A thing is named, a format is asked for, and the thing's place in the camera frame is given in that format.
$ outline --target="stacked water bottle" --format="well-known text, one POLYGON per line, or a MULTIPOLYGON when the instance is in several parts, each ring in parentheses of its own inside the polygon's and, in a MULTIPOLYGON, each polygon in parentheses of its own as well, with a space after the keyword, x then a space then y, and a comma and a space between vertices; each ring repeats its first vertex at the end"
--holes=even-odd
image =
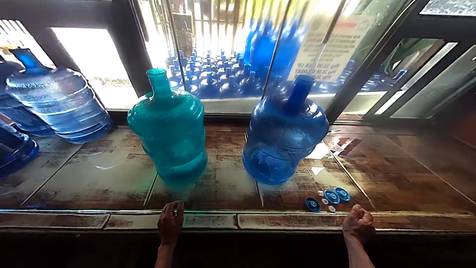
MULTIPOLYGON (((20 64, 0 57, 0 113, 39 137, 82 144, 107 134, 111 119, 81 73, 42 65, 29 49, 12 49, 20 64)), ((0 119, 0 179, 38 154, 35 141, 0 119)))

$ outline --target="bottle neck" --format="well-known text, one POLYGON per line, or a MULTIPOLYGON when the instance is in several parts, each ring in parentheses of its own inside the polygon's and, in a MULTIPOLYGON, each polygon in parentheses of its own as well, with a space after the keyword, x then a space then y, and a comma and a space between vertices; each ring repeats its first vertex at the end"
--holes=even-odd
POLYGON ((316 80, 308 75, 300 75, 296 78, 293 91, 284 106, 284 110, 287 113, 296 114, 299 112, 315 81, 316 80))
POLYGON ((164 69, 150 69, 147 70, 150 85, 154 95, 152 99, 169 99, 172 97, 172 90, 170 90, 169 80, 167 79, 166 71, 164 69))
POLYGON ((10 52, 25 66, 26 73, 43 73, 49 70, 31 53, 30 49, 17 48, 11 49, 10 52))

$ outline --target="transparent plastic bottle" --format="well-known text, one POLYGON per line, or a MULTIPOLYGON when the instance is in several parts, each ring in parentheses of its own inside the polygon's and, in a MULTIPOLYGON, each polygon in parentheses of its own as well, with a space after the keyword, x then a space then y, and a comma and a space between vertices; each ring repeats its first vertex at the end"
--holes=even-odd
POLYGON ((287 181, 301 160, 326 136, 329 123, 320 106, 307 98, 315 80, 296 78, 289 97, 266 94, 256 104, 243 149, 243 165, 264 184, 287 181))
POLYGON ((48 123, 56 135, 81 144, 109 132, 111 118, 82 74, 47 68, 29 49, 10 51, 25 70, 7 79, 7 92, 48 123))
POLYGON ((0 179, 19 171, 38 155, 39 147, 28 135, 0 119, 0 179))
POLYGON ((5 61, 0 56, 0 113, 10 118, 22 130, 38 137, 53 136, 55 132, 38 116, 28 111, 19 101, 8 95, 5 91, 5 80, 14 71, 23 70, 15 62, 5 61))
POLYGON ((127 122, 154 162, 159 176, 171 184, 197 180, 207 165, 203 104, 192 94, 169 88, 164 69, 147 71, 153 95, 129 110, 127 122))

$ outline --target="blue water bottle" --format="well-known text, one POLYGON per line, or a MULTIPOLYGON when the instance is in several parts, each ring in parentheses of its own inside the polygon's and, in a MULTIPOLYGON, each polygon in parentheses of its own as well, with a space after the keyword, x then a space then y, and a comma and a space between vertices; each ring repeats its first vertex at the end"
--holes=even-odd
POLYGON ((38 155, 38 145, 0 119, 0 179, 19 171, 38 155))
POLYGON ((0 56, 0 113, 10 118, 21 129, 38 137, 53 136, 55 132, 37 115, 28 111, 19 101, 8 95, 5 91, 5 80, 14 71, 23 70, 15 62, 5 61, 0 56))
POLYGON ((307 98, 315 80, 296 78, 289 97, 266 94, 251 114, 243 165, 257 181, 287 181, 301 160, 326 136, 329 123, 320 106, 307 98))
POLYGON ((106 135, 111 118, 79 72, 43 66, 29 49, 10 50, 25 66, 7 79, 7 92, 48 123, 56 135, 82 144, 106 135))

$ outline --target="human hand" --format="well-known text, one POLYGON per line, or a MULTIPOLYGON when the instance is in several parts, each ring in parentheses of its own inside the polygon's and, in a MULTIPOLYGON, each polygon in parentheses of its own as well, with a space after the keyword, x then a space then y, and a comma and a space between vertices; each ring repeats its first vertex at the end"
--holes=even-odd
POLYGON ((342 230, 345 238, 354 237, 365 242, 375 233, 372 214, 356 204, 344 219, 342 230))
POLYGON ((175 246, 183 225, 183 200, 168 203, 162 209, 157 222, 160 244, 175 246))

